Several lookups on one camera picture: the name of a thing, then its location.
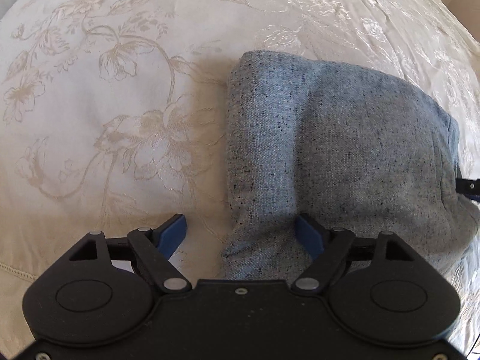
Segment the cream embroidered bedspread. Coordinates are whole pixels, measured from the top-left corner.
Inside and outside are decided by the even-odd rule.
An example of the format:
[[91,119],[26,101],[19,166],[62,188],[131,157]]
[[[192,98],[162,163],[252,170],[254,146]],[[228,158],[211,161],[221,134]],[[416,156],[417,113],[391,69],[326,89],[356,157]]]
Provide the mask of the cream embroidered bedspread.
[[173,261],[216,278],[231,233],[224,103],[250,50],[418,86],[479,174],[479,43],[441,0],[17,0],[1,18],[1,353],[32,342],[26,289],[91,231],[182,212]]

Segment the grey-blue knit pants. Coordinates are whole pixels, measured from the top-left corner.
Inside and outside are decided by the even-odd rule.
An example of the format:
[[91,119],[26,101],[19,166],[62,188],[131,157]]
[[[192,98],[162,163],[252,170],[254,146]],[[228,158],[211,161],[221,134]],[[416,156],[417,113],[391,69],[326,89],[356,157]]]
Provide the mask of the grey-blue knit pants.
[[430,96],[376,70],[273,51],[229,79],[230,280],[294,280],[311,262],[295,217],[357,236],[399,235],[440,272],[479,230],[456,192],[460,130]]

